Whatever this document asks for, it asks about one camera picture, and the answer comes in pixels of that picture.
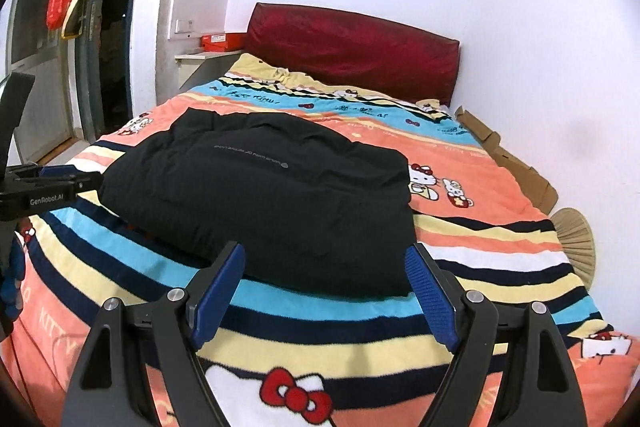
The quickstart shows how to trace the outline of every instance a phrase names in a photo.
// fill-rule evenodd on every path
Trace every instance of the striped blanket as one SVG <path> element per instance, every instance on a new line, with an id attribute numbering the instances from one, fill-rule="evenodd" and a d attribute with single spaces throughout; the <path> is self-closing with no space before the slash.
<path id="1" fill-rule="evenodd" d="M 284 111 L 402 152 L 417 237 L 440 267 L 495 302 L 546 303 L 572 357 L 590 425 L 604 425 L 620 407 L 639 345 L 602 320 L 551 222 L 436 102 L 328 87 L 245 54 L 224 77 L 133 119 L 71 163 L 104 171 L 188 107 Z M 4 349 L 3 358 L 53 427 L 98 307 L 111 296 L 129 304 L 158 299 L 184 287 L 196 267 L 101 206 L 95 192 L 74 207 L 31 217 L 23 230 L 25 308 L 12 337 L 15 355 Z M 505 352 L 495 346 L 474 426 L 487 425 Z M 233 427 L 414 427 L 450 361 L 413 295 L 338 299 L 251 280 L 242 280 L 221 328 L 198 355 Z M 162 425 L 177 425 L 157 361 L 150 357 L 148 365 Z"/>

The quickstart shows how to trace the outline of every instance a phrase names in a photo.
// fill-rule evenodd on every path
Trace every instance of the floor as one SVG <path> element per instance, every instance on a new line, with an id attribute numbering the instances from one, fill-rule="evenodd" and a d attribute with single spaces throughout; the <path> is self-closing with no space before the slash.
<path id="1" fill-rule="evenodd" d="M 46 161 L 45 165 L 64 165 L 71 158 L 81 153 L 87 147 L 89 147 L 89 142 L 78 140 L 75 143 L 71 144 L 70 147 L 63 150 L 63 152 L 56 155 L 54 158 Z"/>

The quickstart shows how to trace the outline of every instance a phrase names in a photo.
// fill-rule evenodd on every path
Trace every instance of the person's hand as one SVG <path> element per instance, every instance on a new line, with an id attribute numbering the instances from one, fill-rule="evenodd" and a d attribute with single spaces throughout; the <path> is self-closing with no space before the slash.
<path id="1" fill-rule="evenodd" d="M 11 243 L 11 253 L 9 256 L 9 266 L 2 274 L 4 281 L 0 286 L 0 299 L 4 302 L 4 314 L 11 321 L 16 321 L 22 313 L 22 293 L 20 285 L 24 281 L 25 257 L 22 245 L 15 238 Z"/>

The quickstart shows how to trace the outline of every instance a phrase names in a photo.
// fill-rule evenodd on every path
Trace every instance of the dark doorway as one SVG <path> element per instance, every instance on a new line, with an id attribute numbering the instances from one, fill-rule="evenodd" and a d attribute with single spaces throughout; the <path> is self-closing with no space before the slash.
<path id="1" fill-rule="evenodd" d="M 130 118 L 129 24 L 131 0 L 102 0 L 100 95 L 104 131 L 113 132 Z"/>

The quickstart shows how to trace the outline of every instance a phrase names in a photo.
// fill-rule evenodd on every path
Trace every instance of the white door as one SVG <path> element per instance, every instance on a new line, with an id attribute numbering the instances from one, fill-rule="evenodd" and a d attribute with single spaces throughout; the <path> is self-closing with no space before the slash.
<path id="1" fill-rule="evenodd" d="M 14 0 L 7 39 L 10 71 L 36 81 L 15 130 L 22 162 L 37 161 L 72 135 L 66 42 L 46 24 L 49 0 Z"/>

